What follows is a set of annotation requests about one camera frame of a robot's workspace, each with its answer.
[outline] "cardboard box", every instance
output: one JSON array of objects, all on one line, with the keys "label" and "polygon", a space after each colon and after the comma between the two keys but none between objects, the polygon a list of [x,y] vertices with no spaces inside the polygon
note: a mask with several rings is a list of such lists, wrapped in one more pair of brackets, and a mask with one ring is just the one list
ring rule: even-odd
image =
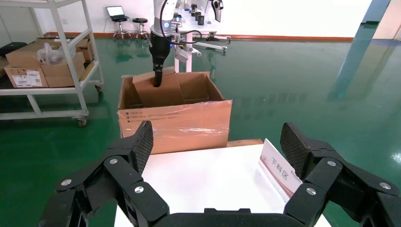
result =
[{"label": "cardboard box", "polygon": [[[69,37],[67,38],[67,42],[73,40],[74,37]],[[46,37],[46,38],[37,38],[36,43],[48,43],[54,48],[58,49],[61,47],[61,41],[58,37]],[[90,39],[84,38],[81,41],[77,43],[75,46],[77,49],[77,52],[82,52],[84,54],[84,58],[86,62],[92,62],[93,61],[93,52],[92,48],[90,46]]]},{"label": "cardboard box", "polygon": [[[73,62],[77,70],[78,78],[80,79],[85,73],[85,59],[83,53],[77,52],[73,58]],[[66,62],[56,65],[42,65],[42,70],[49,87],[74,86],[71,72]]]},{"label": "cardboard box", "polygon": [[6,74],[4,67],[6,67],[8,64],[9,62],[6,58],[0,57],[0,78]]},{"label": "cardboard box", "polygon": [[122,137],[152,122],[152,154],[225,147],[232,100],[224,100],[209,72],[175,73],[166,68],[160,87],[154,72],[122,79],[118,117]]},{"label": "cardboard box", "polygon": [[37,60],[37,51],[43,49],[43,44],[32,43],[16,51],[6,54],[11,67],[17,68],[40,68]]},{"label": "cardboard box", "polygon": [[12,68],[8,65],[4,70],[15,88],[48,87],[41,68]]}]

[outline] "plastic bag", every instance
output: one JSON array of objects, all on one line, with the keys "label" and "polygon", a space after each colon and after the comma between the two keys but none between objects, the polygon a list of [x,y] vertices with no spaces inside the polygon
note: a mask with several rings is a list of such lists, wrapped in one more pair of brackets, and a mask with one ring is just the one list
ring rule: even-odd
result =
[{"label": "plastic bag", "polygon": [[[75,51],[75,47],[70,48],[71,58],[75,57]],[[57,50],[53,50],[48,43],[44,43],[44,48],[37,51],[37,59],[46,65],[60,64],[67,61],[62,46]]]}]

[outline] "stool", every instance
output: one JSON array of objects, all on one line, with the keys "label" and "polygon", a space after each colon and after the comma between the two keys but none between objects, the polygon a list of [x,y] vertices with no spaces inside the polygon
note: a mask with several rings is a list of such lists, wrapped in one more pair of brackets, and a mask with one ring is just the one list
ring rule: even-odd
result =
[{"label": "stool", "polygon": [[134,18],[132,19],[134,23],[139,23],[139,31],[134,32],[134,37],[138,38],[138,36],[142,37],[143,35],[145,36],[145,39],[149,39],[149,33],[145,31],[144,29],[144,23],[148,22],[148,19],[145,18]]},{"label": "stool", "polygon": [[116,38],[115,37],[116,35],[121,35],[121,39],[124,39],[124,37],[126,35],[128,35],[128,37],[131,39],[131,34],[128,31],[123,30],[122,26],[121,26],[121,22],[127,21],[128,19],[129,19],[129,17],[127,17],[127,16],[124,18],[119,18],[119,19],[112,18],[112,21],[114,21],[114,23],[118,22],[118,26],[120,27],[120,30],[117,30],[114,32],[113,38]]}]

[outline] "caster wheel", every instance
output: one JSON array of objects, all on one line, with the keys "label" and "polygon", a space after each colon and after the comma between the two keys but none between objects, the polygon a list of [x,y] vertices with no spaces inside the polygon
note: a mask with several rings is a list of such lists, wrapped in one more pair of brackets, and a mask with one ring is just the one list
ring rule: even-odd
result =
[{"label": "caster wheel", "polygon": [[86,120],[85,121],[78,120],[78,126],[79,127],[84,127],[86,124],[87,124]]},{"label": "caster wheel", "polygon": [[102,93],[102,92],[103,92],[103,91],[102,91],[102,88],[101,88],[100,86],[95,85],[95,88],[96,88],[96,91],[97,91],[98,93]]}]

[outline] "white shelf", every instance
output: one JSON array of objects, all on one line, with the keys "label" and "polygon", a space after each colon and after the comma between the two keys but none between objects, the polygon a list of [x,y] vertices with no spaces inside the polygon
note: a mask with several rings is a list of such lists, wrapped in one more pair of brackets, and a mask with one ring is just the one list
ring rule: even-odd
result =
[{"label": "white shelf", "polygon": [[[83,89],[88,83],[102,85],[100,80],[90,80],[99,67],[99,61],[93,61],[93,67],[90,69],[88,76],[80,81],[79,84]],[[75,94],[77,90],[75,87],[43,87],[43,88],[12,88],[12,89],[0,89],[0,96],[26,96],[26,95],[53,95],[53,94]]]},{"label": "white shelf", "polygon": [[[60,15],[57,8],[63,7],[74,2],[82,2],[84,9],[85,19],[87,23],[87,29],[71,40],[69,43],[64,34],[64,30],[61,24]],[[21,113],[0,113],[0,120],[11,120],[11,119],[32,119],[32,118],[48,118],[48,117],[72,117],[83,122],[86,122],[85,116],[88,116],[87,105],[82,93],[82,90],[87,84],[102,85],[103,74],[99,63],[99,55],[97,53],[95,37],[93,35],[92,26],[89,18],[89,11],[87,8],[86,0],[0,0],[0,6],[12,6],[12,7],[29,7],[29,8],[48,8],[50,9],[54,23],[59,33],[61,46],[66,53],[66,59],[71,72],[72,80],[74,81],[74,87],[61,87],[61,88],[15,88],[15,89],[0,89],[0,96],[27,96],[29,103],[33,108],[33,112],[21,112]],[[87,35],[90,35],[92,52],[95,56],[95,60],[91,63],[87,70],[86,78],[83,81],[78,80],[78,75],[73,64],[72,57],[69,49],[75,45]],[[90,80],[94,72],[99,69],[99,80]],[[55,94],[77,94],[81,110],[65,110],[65,111],[45,111],[42,112],[35,100],[34,95],[55,95]]]},{"label": "white shelf", "polygon": [[44,111],[41,114],[35,112],[20,113],[0,113],[0,120],[34,119],[48,117],[74,117],[87,116],[89,113],[82,110],[62,110],[62,111]]}]

